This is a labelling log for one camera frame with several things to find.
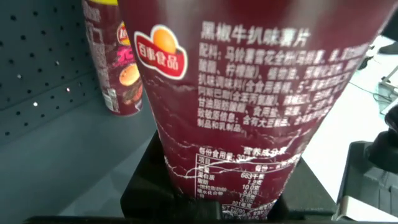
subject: white table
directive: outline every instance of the white table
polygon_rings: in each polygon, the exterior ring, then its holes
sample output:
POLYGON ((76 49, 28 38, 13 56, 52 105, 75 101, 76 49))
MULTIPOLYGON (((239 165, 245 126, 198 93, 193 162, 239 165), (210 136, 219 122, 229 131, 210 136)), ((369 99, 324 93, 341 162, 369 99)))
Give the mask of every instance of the white table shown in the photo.
MULTIPOLYGON (((374 50, 391 43, 390 39, 378 37, 374 50)), ((364 70, 354 74, 351 82, 377 93, 381 77, 397 65, 398 55, 377 55, 364 70)), ((387 105, 379 104, 372 94, 348 84, 307 146, 303 158, 334 201, 340 190, 349 144, 374 141, 381 131, 388 129, 380 114, 387 105)))

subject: metal shelf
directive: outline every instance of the metal shelf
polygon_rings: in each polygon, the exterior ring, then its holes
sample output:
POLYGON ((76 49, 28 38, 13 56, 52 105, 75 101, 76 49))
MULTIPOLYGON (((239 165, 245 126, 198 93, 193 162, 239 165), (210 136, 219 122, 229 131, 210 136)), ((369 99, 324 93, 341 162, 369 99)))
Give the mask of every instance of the metal shelf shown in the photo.
POLYGON ((66 209, 155 123, 146 97, 127 118, 105 107, 80 0, 2 1, 0 12, 0 217, 19 223, 66 209))

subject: pegboard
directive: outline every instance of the pegboard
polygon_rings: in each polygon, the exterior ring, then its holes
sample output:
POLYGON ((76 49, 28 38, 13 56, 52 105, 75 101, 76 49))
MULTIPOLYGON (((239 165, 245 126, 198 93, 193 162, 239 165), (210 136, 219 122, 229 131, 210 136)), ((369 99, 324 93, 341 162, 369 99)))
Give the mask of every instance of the pegboard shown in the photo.
POLYGON ((0 145, 97 95, 80 0, 0 2, 0 145))

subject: canister lid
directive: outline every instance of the canister lid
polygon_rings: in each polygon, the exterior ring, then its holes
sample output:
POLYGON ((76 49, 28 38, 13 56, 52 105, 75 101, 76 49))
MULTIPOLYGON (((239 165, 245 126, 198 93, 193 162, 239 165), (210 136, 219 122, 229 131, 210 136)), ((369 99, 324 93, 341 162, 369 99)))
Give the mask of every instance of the canister lid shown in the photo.
POLYGON ((90 0, 92 2, 98 3, 98 4, 109 4, 109 5, 118 5, 118 0, 90 0))

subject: snack canister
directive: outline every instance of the snack canister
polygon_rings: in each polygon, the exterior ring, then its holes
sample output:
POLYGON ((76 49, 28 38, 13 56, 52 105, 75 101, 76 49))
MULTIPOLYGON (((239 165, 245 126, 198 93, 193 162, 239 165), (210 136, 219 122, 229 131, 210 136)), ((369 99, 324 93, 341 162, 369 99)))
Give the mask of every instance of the snack canister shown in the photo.
POLYGON ((264 219, 396 1, 119 5, 175 188, 264 219))
POLYGON ((117 0, 83 0, 86 35, 106 106, 129 116, 142 108, 142 80, 117 0))

